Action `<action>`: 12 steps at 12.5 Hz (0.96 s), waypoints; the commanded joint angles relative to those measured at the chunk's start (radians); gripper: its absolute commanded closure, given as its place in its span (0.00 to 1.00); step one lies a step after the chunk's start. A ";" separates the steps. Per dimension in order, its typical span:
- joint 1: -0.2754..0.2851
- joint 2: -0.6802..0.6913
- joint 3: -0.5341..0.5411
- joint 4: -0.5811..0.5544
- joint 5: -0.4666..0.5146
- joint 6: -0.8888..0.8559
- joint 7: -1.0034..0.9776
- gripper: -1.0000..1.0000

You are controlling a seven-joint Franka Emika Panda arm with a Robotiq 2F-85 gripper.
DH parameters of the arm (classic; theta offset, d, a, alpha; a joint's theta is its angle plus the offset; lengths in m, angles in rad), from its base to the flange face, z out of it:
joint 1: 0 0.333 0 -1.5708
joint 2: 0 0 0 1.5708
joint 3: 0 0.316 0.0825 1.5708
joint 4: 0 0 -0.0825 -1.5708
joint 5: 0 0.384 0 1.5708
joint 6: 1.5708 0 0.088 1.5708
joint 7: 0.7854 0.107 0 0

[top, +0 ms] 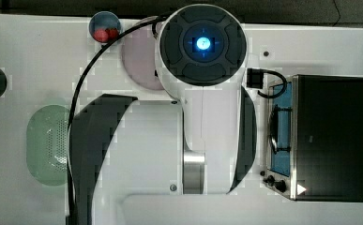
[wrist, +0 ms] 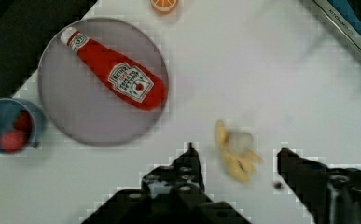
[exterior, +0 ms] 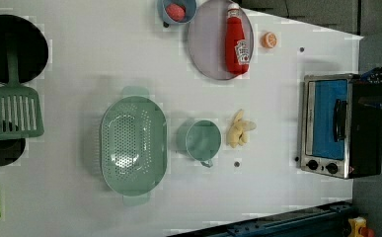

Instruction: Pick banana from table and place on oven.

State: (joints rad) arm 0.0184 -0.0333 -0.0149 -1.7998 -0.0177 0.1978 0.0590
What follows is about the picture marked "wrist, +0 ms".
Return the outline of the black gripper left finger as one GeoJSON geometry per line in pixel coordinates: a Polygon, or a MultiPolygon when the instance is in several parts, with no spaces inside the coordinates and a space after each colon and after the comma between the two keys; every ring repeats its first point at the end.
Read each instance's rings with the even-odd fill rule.
{"type": "Polygon", "coordinates": [[[141,180],[139,189],[111,196],[81,224],[251,224],[204,192],[199,153],[192,146],[141,180]]]}

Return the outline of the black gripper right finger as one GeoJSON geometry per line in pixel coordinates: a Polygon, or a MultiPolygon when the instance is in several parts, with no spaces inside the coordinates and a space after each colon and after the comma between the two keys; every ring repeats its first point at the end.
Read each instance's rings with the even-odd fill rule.
{"type": "Polygon", "coordinates": [[[360,169],[329,168],[283,148],[277,170],[315,224],[361,224],[360,169]]]}

